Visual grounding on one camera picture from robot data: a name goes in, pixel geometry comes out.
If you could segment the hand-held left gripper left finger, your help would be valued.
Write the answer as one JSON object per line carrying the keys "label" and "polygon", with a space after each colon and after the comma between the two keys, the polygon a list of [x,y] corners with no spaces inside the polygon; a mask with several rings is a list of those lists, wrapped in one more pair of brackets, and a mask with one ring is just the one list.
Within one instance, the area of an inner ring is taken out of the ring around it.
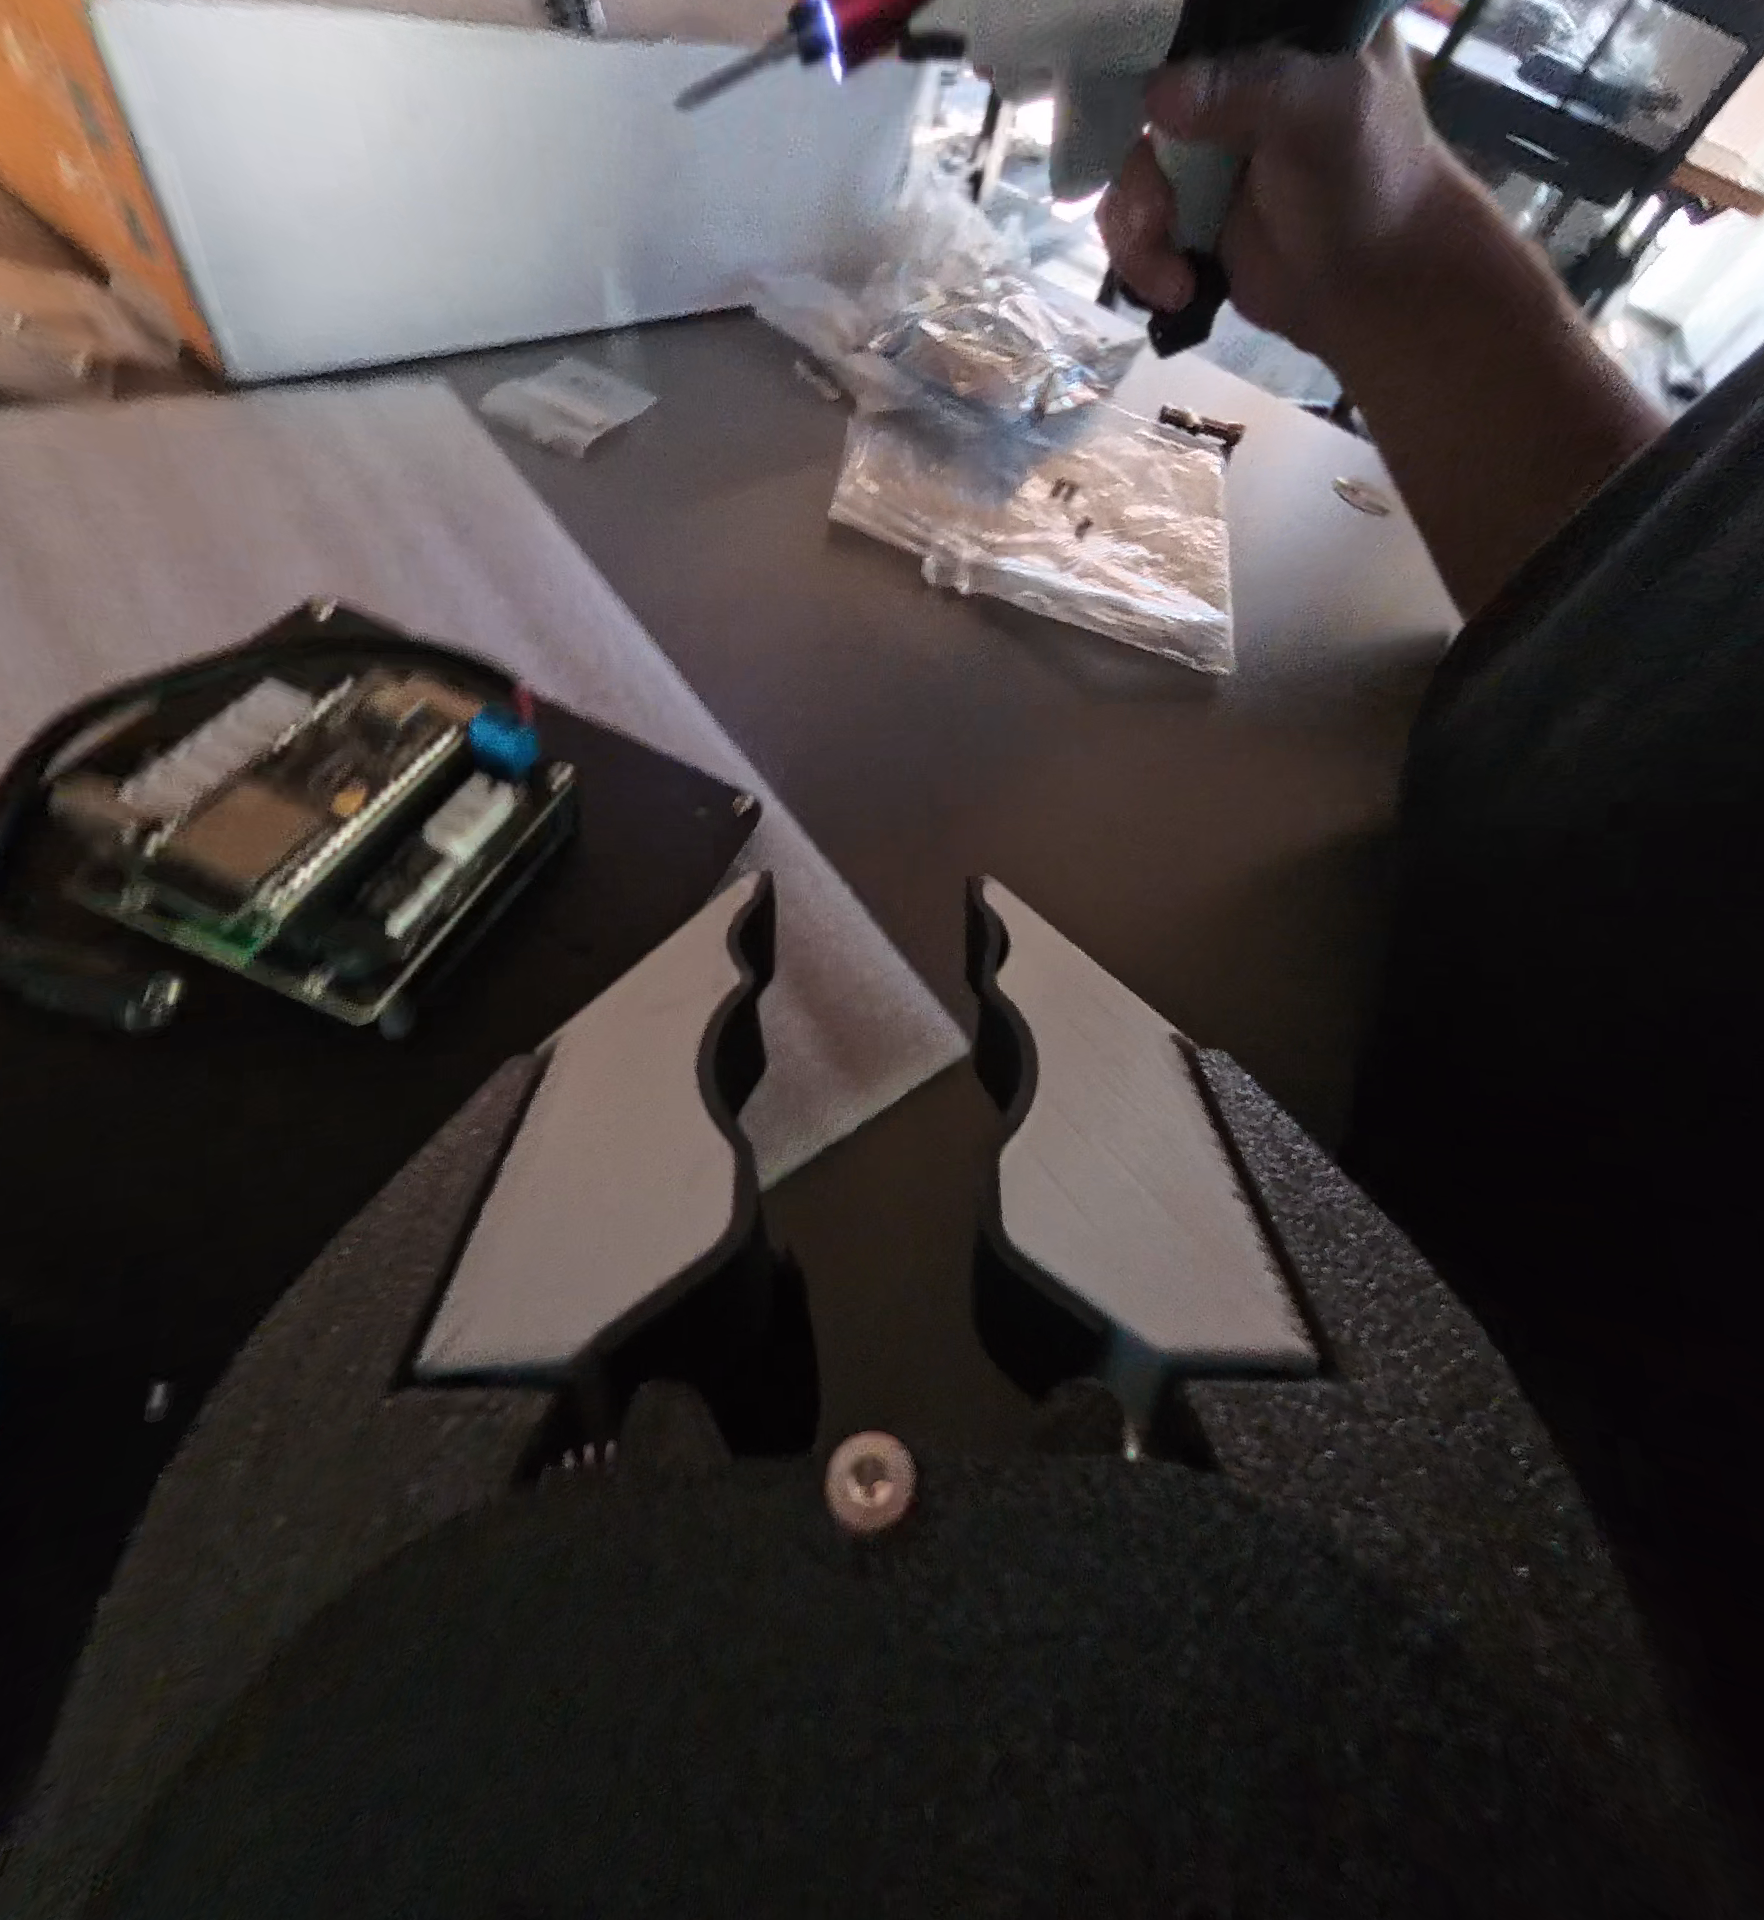
{"label": "hand-held left gripper left finger", "polygon": [[704,903],[567,1020],[419,1339],[415,1380],[586,1380],[750,1242],[775,879]]}

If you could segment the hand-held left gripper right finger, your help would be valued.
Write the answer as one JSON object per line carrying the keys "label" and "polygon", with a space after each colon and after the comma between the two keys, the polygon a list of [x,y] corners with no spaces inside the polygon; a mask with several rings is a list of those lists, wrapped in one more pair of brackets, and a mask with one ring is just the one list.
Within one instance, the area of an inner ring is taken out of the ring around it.
{"label": "hand-held left gripper right finger", "polygon": [[965,979],[1002,1124],[982,1350],[1036,1404],[1103,1387],[1132,1453],[1215,1462],[1190,1387],[1318,1380],[1323,1339],[1202,1051],[988,875],[965,882]]}

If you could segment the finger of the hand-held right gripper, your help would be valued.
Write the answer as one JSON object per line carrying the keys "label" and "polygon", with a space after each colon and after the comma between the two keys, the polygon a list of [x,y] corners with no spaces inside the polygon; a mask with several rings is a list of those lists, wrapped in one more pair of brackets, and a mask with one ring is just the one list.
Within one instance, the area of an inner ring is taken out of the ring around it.
{"label": "finger of the hand-held right gripper", "polygon": [[933,3],[918,10],[914,26],[957,36],[1004,100],[1048,95],[1048,194],[1087,200],[1135,149],[1150,76],[1177,35],[1177,4]]}

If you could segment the red electric screwdriver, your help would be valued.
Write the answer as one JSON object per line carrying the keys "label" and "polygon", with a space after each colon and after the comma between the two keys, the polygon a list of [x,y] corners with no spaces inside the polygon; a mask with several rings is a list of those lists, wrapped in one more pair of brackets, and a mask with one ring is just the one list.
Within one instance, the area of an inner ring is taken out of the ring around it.
{"label": "red electric screwdriver", "polygon": [[676,96],[676,109],[701,109],[743,83],[790,63],[825,66],[837,83],[843,83],[852,68],[894,53],[925,6],[925,3],[796,3],[775,36],[689,84]]}

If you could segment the person's right forearm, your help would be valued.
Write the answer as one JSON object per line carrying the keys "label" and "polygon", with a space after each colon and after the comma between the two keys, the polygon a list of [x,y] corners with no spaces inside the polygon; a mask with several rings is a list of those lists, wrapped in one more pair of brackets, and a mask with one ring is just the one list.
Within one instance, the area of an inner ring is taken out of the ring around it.
{"label": "person's right forearm", "polygon": [[1397,164],[1274,329],[1336,374],[1453,609],[1484,611],[1667,420],[1444,149]]}

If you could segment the grey desk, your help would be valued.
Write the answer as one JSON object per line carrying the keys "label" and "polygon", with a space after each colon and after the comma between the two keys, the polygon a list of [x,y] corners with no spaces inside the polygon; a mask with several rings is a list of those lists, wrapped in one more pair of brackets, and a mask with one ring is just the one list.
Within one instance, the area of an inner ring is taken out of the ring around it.
{"label": "grey desk", "polygon": [[[496,440],[957,1020],[991,875],[1318,1139],[1344,1130],[1408,726],[1458,614],[1376,448],[1195,356],[1148,415],[1238,420],[1238,665],[1198,674],[923,582],[829,522],[847,418],[747,316],[581,343],[657,395],[583,460]],[[559,345],[239,393],[444,382],[476,401]]]}

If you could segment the person's right hand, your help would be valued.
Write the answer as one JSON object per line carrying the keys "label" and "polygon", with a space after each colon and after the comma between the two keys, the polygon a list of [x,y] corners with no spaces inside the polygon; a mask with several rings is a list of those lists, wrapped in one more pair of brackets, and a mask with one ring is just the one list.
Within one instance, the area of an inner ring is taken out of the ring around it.
{"label": "person's right hand", "polygon": [[1344,54],[1266,46],[1167,64],[1145,111],[1095,218],[1123,286],[1158,313],[1193,296],[1171,161],[1153,135],[1218,149],[1233,194],[1214,254],[1233,307],[1336,368],[1450,171],[1397,20]]}

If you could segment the crumpled clear plastic bag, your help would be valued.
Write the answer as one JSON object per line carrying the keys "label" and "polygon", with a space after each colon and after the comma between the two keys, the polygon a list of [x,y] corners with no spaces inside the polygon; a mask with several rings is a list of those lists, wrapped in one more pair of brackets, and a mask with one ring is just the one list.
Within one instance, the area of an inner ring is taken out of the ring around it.
{"label": "crumpled clear plastic bag", "polygon": [[1106,401],[1148,346],[1143,327],[1048,283],[987,274],[925,286],[864,352],[985,418],[1050,422]]}

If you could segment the black metal rack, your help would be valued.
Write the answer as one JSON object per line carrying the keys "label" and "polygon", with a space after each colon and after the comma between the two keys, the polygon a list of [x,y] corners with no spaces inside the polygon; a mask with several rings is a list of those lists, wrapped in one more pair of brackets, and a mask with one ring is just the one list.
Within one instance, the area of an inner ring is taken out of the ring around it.
{"label": "black metal rack", "polygon": [[1403,18],[1430,116],[1597,314],[1663,225],[1764,213],[1712,122],[1764,59],[1764,4],[1478,3],[1441,38]]}

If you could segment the green control circuit board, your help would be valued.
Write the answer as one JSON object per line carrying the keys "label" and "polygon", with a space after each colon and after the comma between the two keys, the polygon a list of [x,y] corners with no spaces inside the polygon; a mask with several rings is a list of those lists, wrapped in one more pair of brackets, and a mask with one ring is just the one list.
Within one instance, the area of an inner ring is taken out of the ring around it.
{"label": "green control circuit board", "polygon": [[421,663],[254,675],[125,773],[49,783],[78,903],[388,1038],[579,827],[579,776],[521,687]]}

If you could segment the large clear plastic bag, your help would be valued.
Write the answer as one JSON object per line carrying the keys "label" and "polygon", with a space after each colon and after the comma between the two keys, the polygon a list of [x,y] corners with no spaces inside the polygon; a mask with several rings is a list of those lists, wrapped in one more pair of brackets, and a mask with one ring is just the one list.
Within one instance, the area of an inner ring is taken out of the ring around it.
{"label": "large clear plastic bag", "polygon": [[1198,674],[1238,663],[1235,440],[1109,405],[1044,436],[942,412],[847,424],[829,517],[982,598]]}

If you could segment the person's dark shirt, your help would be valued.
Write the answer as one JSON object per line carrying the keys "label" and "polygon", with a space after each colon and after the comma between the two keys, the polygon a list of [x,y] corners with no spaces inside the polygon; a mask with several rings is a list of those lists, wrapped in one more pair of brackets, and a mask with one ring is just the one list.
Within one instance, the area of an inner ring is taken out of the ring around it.
{"label": "person's dark shirt", "polygon": [[1554,1433],[1764,1877],[1764,345],[1438,667],[1348,1164]]}

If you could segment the small clear plastic bag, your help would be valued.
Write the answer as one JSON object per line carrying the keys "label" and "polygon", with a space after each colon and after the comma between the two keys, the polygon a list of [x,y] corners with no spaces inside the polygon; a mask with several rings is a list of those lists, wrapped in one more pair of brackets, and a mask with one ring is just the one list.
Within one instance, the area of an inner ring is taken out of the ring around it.
{"label": "small clear plastic bag", "polygon": [[478,401],[481,415],[534,448],[581,460],[643,418],[657,395],[579,356],[507,379]]}

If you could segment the white and orange box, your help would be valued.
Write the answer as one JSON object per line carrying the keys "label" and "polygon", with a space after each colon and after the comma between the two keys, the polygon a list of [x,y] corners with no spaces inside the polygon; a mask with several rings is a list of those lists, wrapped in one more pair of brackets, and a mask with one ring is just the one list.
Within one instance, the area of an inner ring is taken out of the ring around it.
{"label": "white and orange box", "polygon": [[781,4],[0,3],[0,184],[233,382],[860,276],[933,75],[683,88]]}

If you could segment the white foam sheet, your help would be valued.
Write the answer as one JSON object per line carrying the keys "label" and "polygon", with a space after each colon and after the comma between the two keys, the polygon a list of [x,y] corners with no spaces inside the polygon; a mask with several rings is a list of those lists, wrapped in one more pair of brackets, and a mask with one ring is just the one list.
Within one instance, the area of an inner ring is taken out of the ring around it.
{"label": "white foam sheet", "polygon": [[336,599],[762,802],[764,1188],[956,1064],[957,1020],[439,379],[0,410],[0,767],[86,692]]}

